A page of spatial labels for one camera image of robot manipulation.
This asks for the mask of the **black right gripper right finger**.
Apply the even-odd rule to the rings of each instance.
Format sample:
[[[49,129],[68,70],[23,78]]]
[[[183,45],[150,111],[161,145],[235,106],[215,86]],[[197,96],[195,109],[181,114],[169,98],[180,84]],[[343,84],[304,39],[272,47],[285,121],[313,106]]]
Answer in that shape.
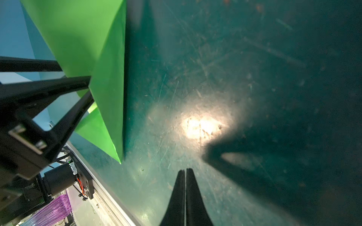
[[[194,174],[193,169],[186,170],[186,225],[213,226]]]

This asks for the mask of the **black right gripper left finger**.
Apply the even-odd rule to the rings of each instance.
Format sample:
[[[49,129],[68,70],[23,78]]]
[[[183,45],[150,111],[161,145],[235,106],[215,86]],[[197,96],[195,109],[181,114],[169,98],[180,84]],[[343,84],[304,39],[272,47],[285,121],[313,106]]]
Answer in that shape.
[[[160,223],[161,226],[185,225],[185,197],[185,170],[180,170],[177,174],[177,178],[173,187],[172,195],[166,213]]]

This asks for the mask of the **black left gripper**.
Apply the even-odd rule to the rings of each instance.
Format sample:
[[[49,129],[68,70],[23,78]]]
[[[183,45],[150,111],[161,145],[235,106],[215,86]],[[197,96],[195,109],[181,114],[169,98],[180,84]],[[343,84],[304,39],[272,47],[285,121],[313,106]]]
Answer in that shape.
[[[90,77],[1,79],[1,186],[30,180],[55,161],[86,115]]]

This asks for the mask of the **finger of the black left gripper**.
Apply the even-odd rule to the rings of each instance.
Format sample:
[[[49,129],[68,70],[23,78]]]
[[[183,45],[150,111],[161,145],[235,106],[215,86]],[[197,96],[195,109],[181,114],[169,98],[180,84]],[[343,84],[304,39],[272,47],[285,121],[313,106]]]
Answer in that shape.
[[[1,57],[1,72],[62,72],[55,60]]]

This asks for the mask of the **green square paper sheet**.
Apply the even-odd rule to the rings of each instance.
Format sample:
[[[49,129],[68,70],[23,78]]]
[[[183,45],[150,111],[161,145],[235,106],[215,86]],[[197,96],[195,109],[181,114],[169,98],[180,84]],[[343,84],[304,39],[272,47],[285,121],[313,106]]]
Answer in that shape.
[[[68,77],[90,76],[94,104],[76,133],[123,161],[126,1],[22,1]]]

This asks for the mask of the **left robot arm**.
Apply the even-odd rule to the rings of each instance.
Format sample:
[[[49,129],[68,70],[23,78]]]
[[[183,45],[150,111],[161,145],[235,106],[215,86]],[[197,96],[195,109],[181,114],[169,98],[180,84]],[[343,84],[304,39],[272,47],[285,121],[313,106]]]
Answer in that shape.
[[[75,182],[70,167],[47,179],[41,171],[58,161],[58,154],[94,100],[91,78],[80,76],[1,85],[1,225],[17,224],[51,202]],[[35,117],[64,94],[86,94],[50,130]]]

